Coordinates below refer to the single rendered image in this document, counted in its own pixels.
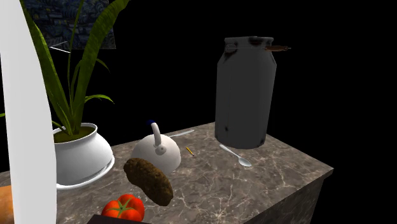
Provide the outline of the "silver butter knife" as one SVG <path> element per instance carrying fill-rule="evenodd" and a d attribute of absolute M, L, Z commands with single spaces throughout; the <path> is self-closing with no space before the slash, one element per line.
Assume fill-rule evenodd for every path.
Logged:
<path fill-rule="evenodd" d="M 191 133 L 191 132 L 193 132 L 193 131 L 194 131 L 194 130 L 192 129 L 192 130 L 188 130 L 188 131 L 181 132 L 181 133 L 178 133 L 178 134 L 170 135 L 169 137 L 178 137 L 178 136 L 182 136 L 182 135 L 185 135 L 185 134 L 189 134 L 189 133 Z"/>

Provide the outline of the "large grey milk can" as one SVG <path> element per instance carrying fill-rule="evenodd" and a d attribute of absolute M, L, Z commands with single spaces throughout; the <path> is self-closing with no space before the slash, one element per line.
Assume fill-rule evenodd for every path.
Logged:
<path fill-rule="evenodd" d="M 214 136 L 237 149 L 264 144 L 277 64 L 274 52 L 289 50 L 273 45 L 273 38 L 225 38 L 217 64 Z"/>

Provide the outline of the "white kettle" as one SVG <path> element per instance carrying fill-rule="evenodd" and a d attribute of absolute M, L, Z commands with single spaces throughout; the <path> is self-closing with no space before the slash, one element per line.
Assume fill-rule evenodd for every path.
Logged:
<path fill-rule="evenodd" d="M 175 171 L 181 163 L 181 152 L 177 143 L 160 133 L 155 122 L 151 123 L 153 133 L 142 138 L 132 150 L 133 158 L 142 158 L 152 163 L 164 174 Z"/>

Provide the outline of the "silver spoon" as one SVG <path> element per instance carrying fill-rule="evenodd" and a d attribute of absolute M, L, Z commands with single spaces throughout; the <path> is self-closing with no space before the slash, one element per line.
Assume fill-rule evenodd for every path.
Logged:
<path fill-rule="evenodd" d="M 245 158 L 242 158 L 240 155 L 238 155 L 235 152 L 233 152 L 232 150 L 228 149 L 225 145 L 221 144 L 219 147 L 222 148 L 223 150 L 235 155 L 238 158 L 238 162 L 240 163 L 240 165 L 243 165 L 245 167 L 252 166 L 252 164 L 248 160 L 246 160 Z"/>

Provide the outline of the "brown potato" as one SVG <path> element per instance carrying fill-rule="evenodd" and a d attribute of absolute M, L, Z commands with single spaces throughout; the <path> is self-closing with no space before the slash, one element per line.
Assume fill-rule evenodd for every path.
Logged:
<path fill-rule="evenodd" d="M 138 186 L 155 204 L 170 204 L 174 197 L 172 185 L 167 176 L 151 162 L 142 158 L 130 158 L 123 170 L 128 181 Z"/>

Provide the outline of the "red tomato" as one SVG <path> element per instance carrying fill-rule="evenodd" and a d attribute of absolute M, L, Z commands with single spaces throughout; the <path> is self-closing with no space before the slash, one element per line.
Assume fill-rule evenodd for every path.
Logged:
<path fill-rule="evenodd" d="M 108 202 L 102 212 L 102 216 L 113 218 L 143 221 L 145 208 L 141 199 L 132 194 L 121 195 L 117 200 Z"/>

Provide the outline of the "green plant in white pot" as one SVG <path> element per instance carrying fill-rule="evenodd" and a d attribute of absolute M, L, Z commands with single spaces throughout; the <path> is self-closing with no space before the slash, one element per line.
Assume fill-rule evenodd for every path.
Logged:
<path fill-rule="evenodd" d="M 109 143 L 97 132 L 97 126 L 83 123 L 83 109 L 87 101 L 90 77 L 104 38 L 113 27 L 118 14 L 130 0 L 114 0 L 96 19 L 85 45 L 83 56 L 68 75 L 69 94 L 66 95 L 50 55 L 48 45 L 27 11 L 24 16 L 34 43 L 43 73 L 46 94 L 59 122 L 53 130 L 57 165 L 57 189 L 70 190 L 88 185 L 105 175 L 115 158 Z"/>

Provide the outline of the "orange bread loaf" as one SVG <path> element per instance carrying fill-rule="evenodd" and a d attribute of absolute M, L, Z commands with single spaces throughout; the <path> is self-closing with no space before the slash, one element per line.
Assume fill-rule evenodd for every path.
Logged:
<path fill-rule="evenodd" d="M 0 187 L 0 224 L 14 224 L 11 185 Z"/>

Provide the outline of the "blue swirl wall picture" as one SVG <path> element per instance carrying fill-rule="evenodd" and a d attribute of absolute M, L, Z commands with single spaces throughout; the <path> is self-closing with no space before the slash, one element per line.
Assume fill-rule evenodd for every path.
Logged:
<path fill-rule="evenodd" d="M 61 51 L 85 48 L 90 31 L 109 0 L 24 0 L 47 45 Z"/>

